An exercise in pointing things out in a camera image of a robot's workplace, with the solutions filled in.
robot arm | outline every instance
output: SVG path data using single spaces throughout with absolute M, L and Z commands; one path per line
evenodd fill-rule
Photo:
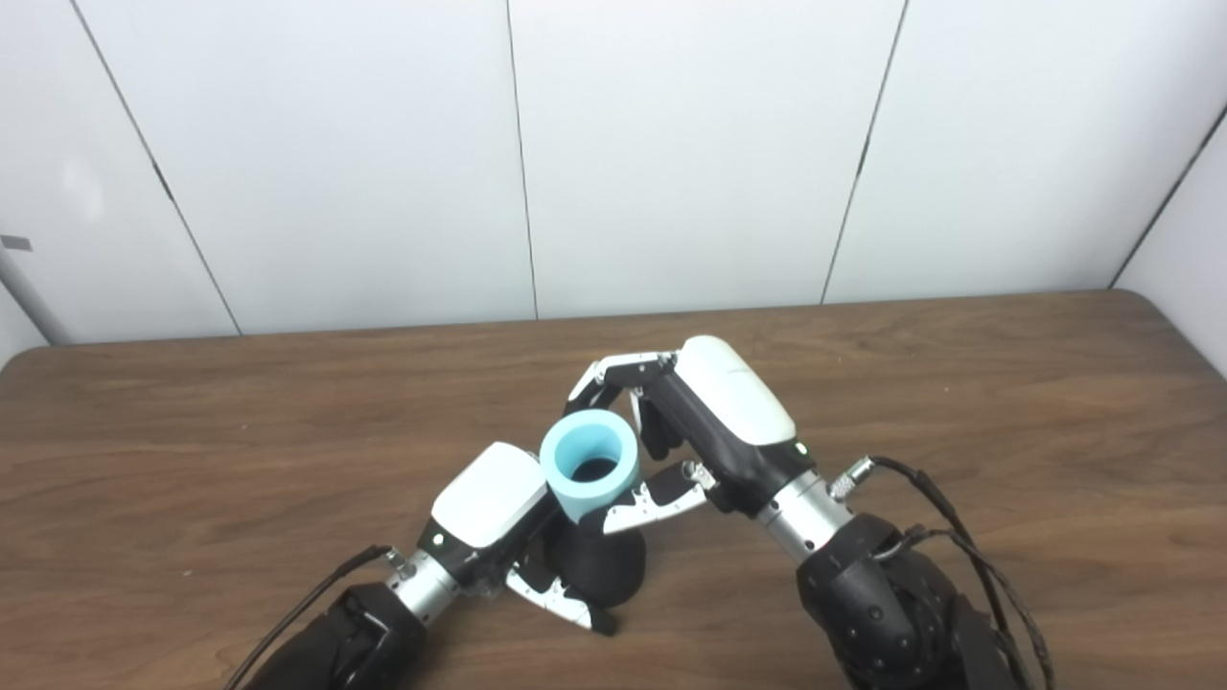
M 801 603 L 858 690 L 1025 686 L 941 570 L 891 523 L 848 508 L 875 463 L 823 480 L 783 405 L 723 340 L 701 335 L 677 351 L 600 360 L 564 413 L 609 406 L 623 389 L 653 458 L 687 442 L 698 459 L 632 487 L 582 528 L 612 533 L 710 501 L 760 522 L 791 556 Z
M 279 647 L 247 689 L 398 688 L 421 658 L 427 629 L 448 607 L 460 595 L 493 597 L 504 584 L 564 620 L 612 635 L 612 616 L 528 555 L 529 544 L 561 516 L 531 454 L 490 446 L 434 500 L 417 550 L 407 557 L 388 550 L 387 581 L 346 589 Z

light blue cup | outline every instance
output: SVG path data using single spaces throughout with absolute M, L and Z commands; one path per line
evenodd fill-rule
M 596 458 L 616 464 L 595 481 L 571 479 L 579 465 Z M 639 452 L 634 431 L 609 410 L 583 410 L 553 425 L 541 442 L 541 471 L 563 512 L 579 522 L 596 508 L 614 502 L 639 479 Z

cable connector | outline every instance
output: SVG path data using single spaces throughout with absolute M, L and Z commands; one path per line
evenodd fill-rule
M 827 496 L 831 496 L 832 500 L 843 503 L 858 486 L 864 484 L 865 480 L 874 474 L 874 468 L 876 467 L 877 465 L 874 463 L 872 458 L 869 457 L 856 460 L 855 464 L 847 469 L 847 471 L 827 485 Z

white wall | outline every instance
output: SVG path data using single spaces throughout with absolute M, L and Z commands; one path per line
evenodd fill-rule
M 818 302 L 901 10 L 510 0 L 541 316 Z
M 65 343 L 234 334 L 67 1 L 0 2 L 0 271 Z
M 534 317 L 504 0 L 82 0 L 244 333 Z
M 1220 125 L 1117 287 L 1150 298 L 1227 376 L 1227 128 Z
M 0 4 L 70 343 L 1106 287 L 1227 103 L 1217 0 L 80 1 L 140 130 Z
M 1227 102 L 1227 2 L 908 6 L 826 300 L 1107 287 Z
M 43 334 L 29 322 L 12 295 L 0 285 L 0 370 L 13 356 L 39 345 L 47 345 Z

wooden table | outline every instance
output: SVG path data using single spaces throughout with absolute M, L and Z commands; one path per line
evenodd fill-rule
M 1227 683 L 1227 383 L 1114 291 L 31 351 L 0 374 L 4 686 L 220 688 L 339 561 L 411 546 L 486 444 L 536 448 L 588 362 L 697 333 L 758 371 L 825 474 L 926 468 L 1063 688 Z M 940 522 L 893 476 L 855 505 Z M 409 685 L 845 688 L 757 524 L 706 507 L 648 541 L 617 637 L 465 600 Z

